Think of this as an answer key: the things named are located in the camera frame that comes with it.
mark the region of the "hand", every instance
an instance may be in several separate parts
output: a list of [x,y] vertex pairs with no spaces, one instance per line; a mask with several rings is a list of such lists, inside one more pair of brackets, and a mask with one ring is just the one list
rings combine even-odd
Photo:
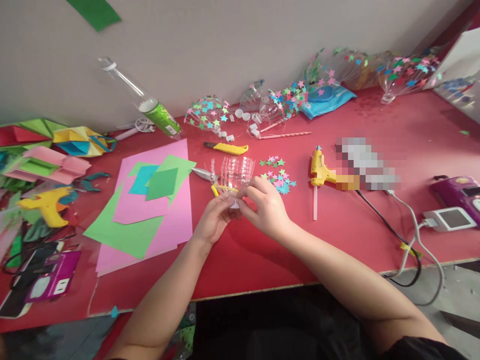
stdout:
[[[243,197],[252,199],[257,211],[248,206]],[[262,233],[274,240],[284,235],[293,224],[279,192],[263,177],[255,176],[249,186],[238,192],[237,198],[241,213]]]
[[242,214],[237,209],[230,209],[235,199],[221,194],[207,204],[192,238],[214,244],[220,238],[225,227],[232,219],[240,219]]

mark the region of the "green tape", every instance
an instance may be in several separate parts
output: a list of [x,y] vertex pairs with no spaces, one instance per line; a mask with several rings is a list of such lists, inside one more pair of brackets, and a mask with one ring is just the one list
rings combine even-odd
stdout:
[[122,21],[120,16],[105,0],[67,0],[97,31]]

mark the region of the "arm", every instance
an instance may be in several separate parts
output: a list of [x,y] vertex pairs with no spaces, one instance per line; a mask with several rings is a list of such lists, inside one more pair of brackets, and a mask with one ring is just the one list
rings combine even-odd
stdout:
[[446,343],[432,323],[392,284],[368,266],[294,224],[280,194],[269,181],[255,177],[238,196],[240,211],[263,233],[296,255],[327,290],[358,317],[379,353],[404,336]]
[[208,203],[193,236],[143,298],[106,359],[160,358],[182,320],[212,245],[238,217],[229,211],[233,203],[224,195]]

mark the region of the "green bottle label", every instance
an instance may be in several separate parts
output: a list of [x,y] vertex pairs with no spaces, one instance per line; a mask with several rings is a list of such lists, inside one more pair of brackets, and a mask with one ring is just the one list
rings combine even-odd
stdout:
[[176,135],[180,132],[179,123],[175,121],[161,103],[158,103],[153,110],[143,114],[168,136]]

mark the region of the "yellow utility knife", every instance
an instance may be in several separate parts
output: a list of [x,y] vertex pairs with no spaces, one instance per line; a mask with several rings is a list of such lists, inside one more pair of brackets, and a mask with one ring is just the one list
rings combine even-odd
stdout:
[[228,145],[224,143],[216,143],[216,142],[208,142],[205,141],[203,143],[204,146],[207,148],[212,148],[215,150],[223,151],[224,153],[232,154],[232,155],[242,155],[247,152],[249,149],[248,145],[245,146],[235,146],[235,145]]

